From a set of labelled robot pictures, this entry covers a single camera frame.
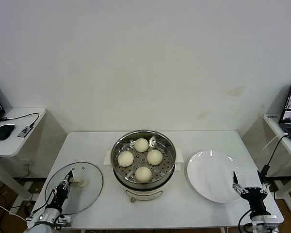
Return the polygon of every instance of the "white plate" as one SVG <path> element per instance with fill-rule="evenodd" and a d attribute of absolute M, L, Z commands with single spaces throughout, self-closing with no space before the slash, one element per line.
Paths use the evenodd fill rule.
<path fill-rule="evenodd" d="M 193 187 L 205 198 L 229 203 L 240 196 L 232 188 L 233 171 L 238 182 L 246 187 L 246 178 L 236 161 L 228 155 L 215 150 L 196 153 L 188 163 L 188 177 Z"/>

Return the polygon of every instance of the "wall stain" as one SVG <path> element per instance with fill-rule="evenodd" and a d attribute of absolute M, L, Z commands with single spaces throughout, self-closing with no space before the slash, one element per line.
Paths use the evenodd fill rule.
<path fill-rule="evenodd" d="M 230 89 L 228 92 L 227 92 L 227 95 L 228 96 L 233 96 L 233 97 L 239 97 L 242 95 L 242 93 L 244 92 L 245 90 L 245 87 L 244 86 L 237 86 L 233 89 Z"/>
<path fill-rule="evenodd" d="M 209 114 L 209 111 L 208 110 L 204 110 L 204 111 L 201 111 L 199 114 L 197 114 L 197 119 L 199 120 L 202 120 L 202 119 L 205 119 Z"/>

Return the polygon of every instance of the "black mouse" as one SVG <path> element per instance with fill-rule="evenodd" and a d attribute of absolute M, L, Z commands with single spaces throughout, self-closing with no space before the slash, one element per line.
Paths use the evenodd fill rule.
<path fill-rule="evenodd" d="M 0 126 L 0 141 L 7 139 L 14 128 L 15 128 L 15 125 Z"/>

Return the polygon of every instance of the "white desk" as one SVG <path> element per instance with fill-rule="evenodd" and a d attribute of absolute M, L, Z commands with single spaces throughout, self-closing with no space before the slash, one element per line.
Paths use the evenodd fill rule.
<path fill-rule="evenodd" d="M 275 135 L 280 135 L 285 133 L 281 127 L 278 125 L 280 114 L 264 114 L 263 119 L 268 124 L 268 126 L 273 130 Z M 287 149 L 289 155 L 291 155 L 291 140 L 289 138 L 283 138 L 281 140 L 282 145 Z M 275 193 L 276 199 L 283 199 L 291 212 L 291 197 L 289 193 L 291 192 L 291 180 L 283 185 L 281 181 L 275 181 L 278 191 Z"/>
<path fill-rule="evenodd" d="M 35 209 L 45 203 L 45 188 L 54 173 L 74 162 L 90 162 L 99 167 L 104 186 L 97 201 L 72 215 L 72 229 L 162 229 L 237 226 L 250 207 L 239 199 L 229 204 L 207 200 L 191 186 L 186 166 L 192 155 L 202 150 L 219 150 L 242 164 L 247 186 L 259 186 L 257 167 L 235 131 L 162 132 L 182 149 L 184 165 L 175 172 L 165 193 L 151 201 L 130 202 L 112 171 L 103 165 L 106 151 L 125 133 L 69 133 L 42 188 Z M 267 210 L 283 222 L 272 195 L 265 199 Z M 249 222 L 246 216 L 243 223 Z"/>
<path fill-rule="evenodd" d="M 7 118 L 15 118 L 19 116 L 23 116 L 29 113 L 39 113 L 40 117 L 35 122 L 33 129 L 27 134 L 25 138 L 17 137 L 17 135 L 28 125 L 32 124 L 34 120 L 37 118 L 37 115 L 26 116 L 24 118 L 20 118 L 17 120 L 8 120 L 0 122 L 0 126 L 6 124 L 13 124 L 15 125 L 14 130 L 12 131 L 11 135 L 3 140 L 0 141 L 0 157 L 7 158 L 15 156 L 21 147 L 25 144 L 27 139 L 30 137 L 36 126 L 39 124 L 41 119 L 45 114 L 44 108 L 12 108 L 6 109 L 6 113 L 4 117 Z M 29 189 L 31 183 L 27 183 L 25 187 L 21 186 L 18 182 L 16 182 L 8 172 L 5 171 L 4 168 L 0 166 L 0 181 L 11 188 L 18 194 L 16 201 L 14 202 L 14 206 L 19 206 L 23 200 L 29 200 L 31 198 L 31 194 L 27 191 Z"/>

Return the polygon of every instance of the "pot handle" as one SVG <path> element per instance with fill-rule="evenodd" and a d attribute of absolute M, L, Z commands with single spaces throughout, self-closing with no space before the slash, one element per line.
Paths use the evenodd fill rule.
<path fill-rule="evenodd" d="M 112 163 L 111 163 L 111 150 L 108 150 L 105 155 L 105 160 L 103 164 L 107 166 L 108 171 L 112 170 Z"/>
<path fill-rule="evenodd" d="M 182 156 L 182 150 L 180 148 L 176 148 L 176 161 L 175 161 L 175 170 L 181 171 L 181 165 L 183 164 L 183 156 Z"/>

